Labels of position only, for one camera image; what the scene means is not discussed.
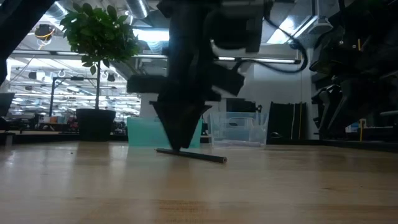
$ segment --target black cable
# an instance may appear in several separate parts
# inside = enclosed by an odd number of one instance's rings
[[[279,26],[275,25],[269,18],[264,17],[264,19],[269,23],[269,25],[271,25],[272,27],[279,29],[280,31],[282,31],[285,35],[287,35],[289,37],[289,39],[292,39],[294,44],[297,46],[297,50],[299,50],[301,52],[301,54],[303,55],[303,64],[301,65],[301,67],[297,70],[283,70],[283,69],[279,69],[276,67],[273,67],[271,65],[268,65],[264,62],[259,62],[257,60],[253,60],[253,59],[245,59],[245,60],[240,60],[236,63],[236,65],[233,67],[233,71],[237,72],[238,68],[246,62],[252,62],[252,63],[257,63],[259,65],[262,65],[264,67],[267,67],[273,71],[276,72],[283,72],[283,73],[289,73],[289,74],[293,74],[293,73],[298,73],[301,72],[302,70],[304,70],[307,65],[308,65],[308,55],[307,55],[307,51],[305,50],[304,46],[301,44],[300,41],[298,41],[296,38],[294,38],[292,35],[290,35],[288,32],[284,31],[283,29],[279,28]]]

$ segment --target wooden tabletop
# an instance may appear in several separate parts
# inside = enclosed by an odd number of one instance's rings
[[[0,149],[1,223],[397,223],[398,154],[324,146],[201,152],[228,163],[121,142]]]

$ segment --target ceiling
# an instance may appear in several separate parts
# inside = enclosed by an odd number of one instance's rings
[[[70,7],[72,0],[59,1],[64,4],[66,8]],[[88,2],[96,7],[106,7],[107,5],[115,6],[120,14],[127,11],[124,1],[121,0],[74,0],[78,4]],[[148,0],[148,5],[151,8],[151,13],[147,19],[142,21],[133,21],[136,27],[155,27],[161,32],[168,32],[169,21],[156,10],[156,4],[159,1]],[[321,1],[321,14],[330,10],[336,10],[336,1],[327,0]],[[280,26],[287,18],[293,21],[293,27],[297,28],[312,15],[312,0],[297,0],[295,3],[277,2],[271,12],[271,20]],[[49,17],[44,16],[39,24],[51,24],[54,22]],[[274,35],[275,29],[266,22],[263,23],[262,30],[262,46],[257,57],[274,57],[274,58],[296,58],[296,51],[290,49],[287,45],[267,45],[266,43]],[[62,37],[61,30],[56,29],[51,42],[46,45],[38,40],[35,35],[29,34],[18,46],[18,49],[25,50],[54,50],[54,51],[70,51],[70,46],[66,39]],[[154,47],[159,52],[163,46],[167,45],[167,41],[161,41],[158,46],[150,46],[147,42],[142,41],[144,53],[154,53]],[[215,49],[219,56],[229,57],[245,57],[244,51],[225,51]],[[51,59],[51,58],[26,58],[14,57],[10,58],[8,63],[12,66],[11,76],[8,85],[9,91],[17,93],[16,98],[12,104],[11,111],[13,113],[23,113],[25,111],[36,110],[41,113],[49,112],[49,97],[51,93],[52,77],[57,77],[61,74],[65,77],[79,76],[85,78],[93,78],[87,68],[82,67],[79,60],[65,60],[65,59]],[[166,75],[167,62],[164,59],[136,59],[133,58],[130,64],[136,68],[140,68],[144,73],[149,75]],[[29,78],[29,73],[36,72],[37,79]],[[114,74],[115,81],[107,81],[107,76]],[[118,116],[124,117],[126,115],[139,114],[140,102],[138,95],[128,95],[126,93],[126,79],[131,76],[131,73],[123,65],[113,64],[111,68],[103,69],[101,75],[101,108],[108,108],[116,110]],[[94,107],[95,84],[91,80],[85,81],[71,81],[65,80],[55,89],[54,110],[56,113],[73,112],[76,108],[92,108]],[[71,91],[71,88],[77,88],[78,92]]]

